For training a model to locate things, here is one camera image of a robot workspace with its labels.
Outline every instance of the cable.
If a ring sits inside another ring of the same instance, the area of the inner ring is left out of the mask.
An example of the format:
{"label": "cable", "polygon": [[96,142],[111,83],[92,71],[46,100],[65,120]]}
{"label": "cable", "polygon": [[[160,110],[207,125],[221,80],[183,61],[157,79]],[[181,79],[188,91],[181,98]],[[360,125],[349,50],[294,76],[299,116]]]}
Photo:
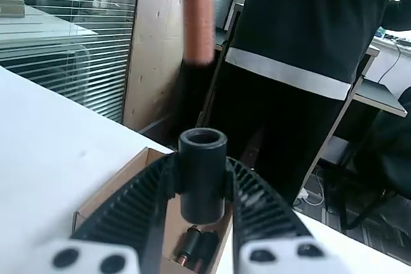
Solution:
{"label": "cable", "polygon": [[297,199],[296,201],[297,201],[298,203],[295,202],[295,203],[293,204],[293,207],[298,207],[298,206],[301,204],[301,199]]}
{"label": "cable", "polygon": [[387,70],[387,72],[385,72],[384,74],[383,74],[383,76],[381,76],[381,78],[378,80],[378,83],[380,83],[380,81],[382,81],[382,79],[385,77],[385,75],[387,75],[395,66],[396,66],[396,64],[398,63],[398,61],[399,61],[399,59],[401,58],[401,50],[399,49],[399,46],[398,46],[398,44],[397,44],[397,42],[396,41],[393,41],[393,43],[396,45],[396,48],[398,49],[398,57],[397,57],[397,60],[394,62],[394,64]]}
{"label": "cable", "polygon": [[322,205],[322,203],[324,202],[324,199],[325,199],[325,198],[324,198],[324,188],[322,187],[322,184],[321,184],[320,179],[319,179],[319,176],[318,176],[318,172],[319,172],[320,170],[322,170],[322,169],[318,169],[318,170],[315,172],[315,178],[317,179],[317,182],[319,183],[320,190],[321,190],[321,200],[320,200],[320,202],[318,202],[318,203],[311,203],[311,202],[308,201],[308,198],[304,198],[304,199],[303,199],[308,205],[311,205],[311,206],[313,206],[313,207],[318,207],[318,206]]}

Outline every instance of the cardboard box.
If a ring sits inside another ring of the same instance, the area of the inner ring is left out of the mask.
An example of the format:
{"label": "cardboard box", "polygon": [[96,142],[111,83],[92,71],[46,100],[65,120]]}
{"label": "cardboard box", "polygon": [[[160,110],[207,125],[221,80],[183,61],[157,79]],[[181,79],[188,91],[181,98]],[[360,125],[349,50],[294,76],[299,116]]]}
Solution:
{"label": "cardboard box", "polygon": [[0,0],[0,17],[24,17],[24,1]]}
{"label": "cardboard box", "polygon": [[[156,150],[145,148],[138,153],[126,166],[118,171],[103,187],[88,199],[73,216],[73,232],[114,192],[128,182],[133,176],[142,171],[146,166],[162,157],[164,154]],[[161,274],[195,274],[195,272],[182,267],[174,260],[176,251],[183,234],[191,226],[180,214],[180,198],[168,202],[166,223],[164,227],[164,241],[162,246]],[[208,268],[208,274],[215,274],[218,263],[223,253],[225,242],[232,226],[231,207],[226,206],[223,219],[213,226],[199,226],[203,230],[216,230],[220,238],[220,244],[214,255],[214,259]]]}

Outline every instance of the copper rod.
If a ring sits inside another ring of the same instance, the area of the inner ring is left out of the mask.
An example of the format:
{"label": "copper rod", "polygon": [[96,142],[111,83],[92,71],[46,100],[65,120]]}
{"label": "copper rod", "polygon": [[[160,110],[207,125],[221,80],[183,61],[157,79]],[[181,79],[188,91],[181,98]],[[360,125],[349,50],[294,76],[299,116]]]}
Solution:
{"label": "copper rod", "polygon": [[215,26],[213,0],[184,0],[184,59],[207,65],[214,60]]}

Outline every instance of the black cylinder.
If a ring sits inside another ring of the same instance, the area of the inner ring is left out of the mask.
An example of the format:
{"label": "black cylinder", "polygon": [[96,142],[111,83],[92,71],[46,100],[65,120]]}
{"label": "black cylinder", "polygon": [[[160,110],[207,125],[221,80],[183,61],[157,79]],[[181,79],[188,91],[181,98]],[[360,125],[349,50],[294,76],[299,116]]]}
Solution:
{"label": "black cylinder", "polygon": [[224,215],[227,138],[217,130],[194,128],[179,139],[181,215],[194,225],[208,225]]}

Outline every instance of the black sweatshirt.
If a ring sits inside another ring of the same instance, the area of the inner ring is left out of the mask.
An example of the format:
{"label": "black sweatshirt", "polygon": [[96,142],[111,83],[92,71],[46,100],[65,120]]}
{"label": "black sweatshirt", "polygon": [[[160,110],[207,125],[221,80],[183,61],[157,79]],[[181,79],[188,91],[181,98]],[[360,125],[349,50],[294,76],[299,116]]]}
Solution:
{"label": "black sweatshirt", "polygon": [[378,29],[411,29],[411,0],[246,0],[232,47],[352,83]]}

